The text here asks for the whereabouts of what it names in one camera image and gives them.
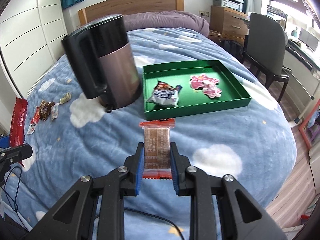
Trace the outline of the brown oat snack bag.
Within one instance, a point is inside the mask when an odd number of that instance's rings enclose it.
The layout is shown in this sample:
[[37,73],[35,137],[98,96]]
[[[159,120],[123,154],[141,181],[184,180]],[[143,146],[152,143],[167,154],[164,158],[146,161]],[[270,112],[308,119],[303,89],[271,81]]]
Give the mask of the brown oat snack bag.
[[42,100],[39,106],[40,119],[46,121],[51,114],[51,108],[55,105],[55,102]]

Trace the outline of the white desk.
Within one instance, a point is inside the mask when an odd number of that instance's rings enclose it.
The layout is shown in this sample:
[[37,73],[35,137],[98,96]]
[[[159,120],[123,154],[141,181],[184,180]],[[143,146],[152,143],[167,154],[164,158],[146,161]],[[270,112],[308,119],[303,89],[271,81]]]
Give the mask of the white desk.
[[319,100],[319,48],[312,50],[291,36],[285,48],[284,66],[291,69],[286,95],[306,119]]

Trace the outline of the pink My Melody snack pouch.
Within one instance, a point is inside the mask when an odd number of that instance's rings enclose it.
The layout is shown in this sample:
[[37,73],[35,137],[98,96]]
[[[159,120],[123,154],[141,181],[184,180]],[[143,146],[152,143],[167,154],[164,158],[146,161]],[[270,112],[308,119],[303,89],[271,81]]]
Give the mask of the pink My Melody snack pouch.
[[211,99],[221,97],[222,90],[217,86],[219,83],[219,79],[206,74],[191,75],[189,80],[193,90],[202,90],[203,94]]

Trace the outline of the black office chair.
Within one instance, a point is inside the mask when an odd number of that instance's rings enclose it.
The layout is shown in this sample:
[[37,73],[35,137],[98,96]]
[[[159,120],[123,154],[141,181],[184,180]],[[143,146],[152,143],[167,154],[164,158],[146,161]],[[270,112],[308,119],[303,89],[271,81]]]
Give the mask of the black office chair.
[[273,18],[257,13],[250,15],[248,29],[241,61],[246,60],[255,66],[255,77],[260,73],[265,75],[265,88],[268,89],[274,81],[283,84],[277,100],[280,102],[292,74],[292,70],[284,66],[287,34]]

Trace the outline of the olive green candy packet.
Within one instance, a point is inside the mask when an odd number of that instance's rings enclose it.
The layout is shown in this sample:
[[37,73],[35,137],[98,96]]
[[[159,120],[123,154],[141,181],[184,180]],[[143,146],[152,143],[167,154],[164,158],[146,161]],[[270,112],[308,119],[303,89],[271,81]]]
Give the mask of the olive green candy packet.
[[64,104],[67,103],[69,100],[71,100],[72,95],[70,92],[67,92],[60,100],[59,100],[59,104]]

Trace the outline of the clear pastel candy bag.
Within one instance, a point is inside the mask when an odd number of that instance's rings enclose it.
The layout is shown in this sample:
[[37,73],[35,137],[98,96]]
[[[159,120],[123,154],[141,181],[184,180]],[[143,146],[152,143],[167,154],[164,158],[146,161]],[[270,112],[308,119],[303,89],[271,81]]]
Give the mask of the clear pastel candy bag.
[[59,103],[55,103],[51,107],[51,121],[54,121],[59,116]]

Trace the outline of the blue white snack bag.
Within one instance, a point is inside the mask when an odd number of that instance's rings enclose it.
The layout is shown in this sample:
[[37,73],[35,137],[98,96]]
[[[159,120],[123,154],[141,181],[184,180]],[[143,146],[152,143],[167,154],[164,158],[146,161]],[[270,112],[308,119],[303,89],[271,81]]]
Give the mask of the blue white snack bag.
[[158,81],[147,102],[163,107],[177,107],[181,85],[173,87],[166,82]]

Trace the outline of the grey printer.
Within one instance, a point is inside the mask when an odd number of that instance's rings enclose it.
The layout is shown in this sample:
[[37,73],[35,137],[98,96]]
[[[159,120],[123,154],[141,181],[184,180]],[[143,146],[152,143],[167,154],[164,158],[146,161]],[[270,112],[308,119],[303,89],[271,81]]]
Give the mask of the grey printer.
[[213,0],[213,5],[218,7],[231,8],[242,12],[245,0]]

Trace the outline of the orange wafer biscuit packet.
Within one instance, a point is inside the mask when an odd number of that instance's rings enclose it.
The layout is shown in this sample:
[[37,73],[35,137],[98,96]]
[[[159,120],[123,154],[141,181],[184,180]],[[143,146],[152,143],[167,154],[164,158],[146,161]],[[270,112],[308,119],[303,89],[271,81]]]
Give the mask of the orange wafer biscuit packet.
[[171,179],[170,129],[175,119],[141,122],[144,130],[144,173],[146,179]]

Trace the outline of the wooden drawer cabinet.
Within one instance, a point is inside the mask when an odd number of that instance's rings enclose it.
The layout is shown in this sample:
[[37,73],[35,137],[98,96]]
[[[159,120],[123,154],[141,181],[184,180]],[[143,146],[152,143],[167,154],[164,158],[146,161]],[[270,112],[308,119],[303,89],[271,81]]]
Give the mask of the wooden drawer cabinet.
[[208,38],[215,43],[235,41],[243,46],[248,34],[247,21],[249,17],[243,12],[212,5]]

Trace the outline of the computer monitor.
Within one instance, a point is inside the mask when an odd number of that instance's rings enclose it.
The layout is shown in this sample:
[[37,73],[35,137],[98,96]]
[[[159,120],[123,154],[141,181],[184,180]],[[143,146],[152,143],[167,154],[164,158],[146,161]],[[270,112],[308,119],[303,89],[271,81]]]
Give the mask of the computer monitor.
[[313,51],[316,51],[318,48],[319,39],[315,36],[313,36],[311,33],[309,33],[305,29],[301,29],[299,33],[298,39],[302,41],[308,48],[310,48]]

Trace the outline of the black and bronze kettle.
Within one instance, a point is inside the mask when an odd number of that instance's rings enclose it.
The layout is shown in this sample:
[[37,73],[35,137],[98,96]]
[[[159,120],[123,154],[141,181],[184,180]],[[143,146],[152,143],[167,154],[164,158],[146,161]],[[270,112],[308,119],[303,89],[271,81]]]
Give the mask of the black and bronze kettle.
[[61,42],[86,98],[99,98],[107,113],[139,98],[142,86],[121,14],[93,20]]

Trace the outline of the dark red snack bar wrapper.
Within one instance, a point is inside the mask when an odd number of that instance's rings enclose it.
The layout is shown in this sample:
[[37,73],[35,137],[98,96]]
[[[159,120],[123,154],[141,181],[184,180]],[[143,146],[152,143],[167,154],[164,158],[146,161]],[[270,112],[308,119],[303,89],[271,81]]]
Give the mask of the dark red snack bar wrapper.
[[16,98],[10,126],[10,147],[17,147],[24,143],[24,126],[28,102]]

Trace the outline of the wooden headboard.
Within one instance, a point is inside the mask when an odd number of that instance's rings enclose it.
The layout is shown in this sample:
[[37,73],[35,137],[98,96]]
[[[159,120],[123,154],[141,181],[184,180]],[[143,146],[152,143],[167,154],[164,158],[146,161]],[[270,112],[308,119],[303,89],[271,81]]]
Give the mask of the wooden headboard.
[[105,0],[78,11],[80,25],[110,14],[184,11],[184,0]]

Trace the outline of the red spicy strip packet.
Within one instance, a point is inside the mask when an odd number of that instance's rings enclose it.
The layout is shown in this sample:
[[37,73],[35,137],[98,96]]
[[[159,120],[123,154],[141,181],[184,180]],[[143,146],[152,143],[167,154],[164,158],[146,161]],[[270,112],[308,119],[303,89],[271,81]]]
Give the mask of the red spicy strip packet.
[[31,135],[35,132],[36,126],[40,120],[40,108],[37,107],[33,118],[31,119],[30,125],[27,130],[27,135]]

